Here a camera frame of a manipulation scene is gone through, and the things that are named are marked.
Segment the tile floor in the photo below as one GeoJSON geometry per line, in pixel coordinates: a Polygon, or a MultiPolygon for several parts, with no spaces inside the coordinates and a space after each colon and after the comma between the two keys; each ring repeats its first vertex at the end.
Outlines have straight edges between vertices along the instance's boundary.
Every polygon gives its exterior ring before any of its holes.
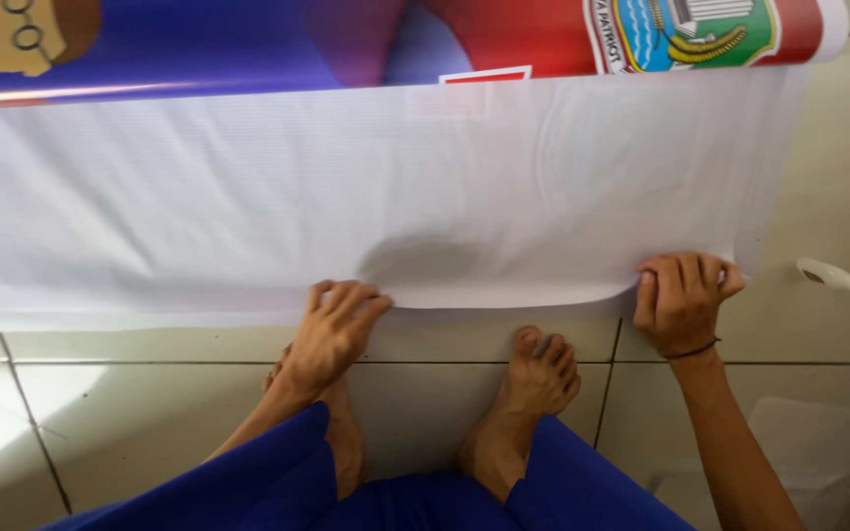
{"type": "MultiPolygon", "coordinates": [[[[813,69],[763,246],[760,272],[722,315],[741,407],[763,396],[850,405],[850,293],[798,282],[791,269],[803,255],[850,269],[850,41],[813,69]]],[[[349,373],[374,475],[449,463],[490,403],[520,324],[379,331],[349,373]]],[[[565,334],[583,362],[567,425],[645,487],[699,470],[675,381],[627,323],[535,324],[565,334]]],[[[0,531],[137,494],[199,463],[258,401],[293,332],[0,336],[0,531]]]]}

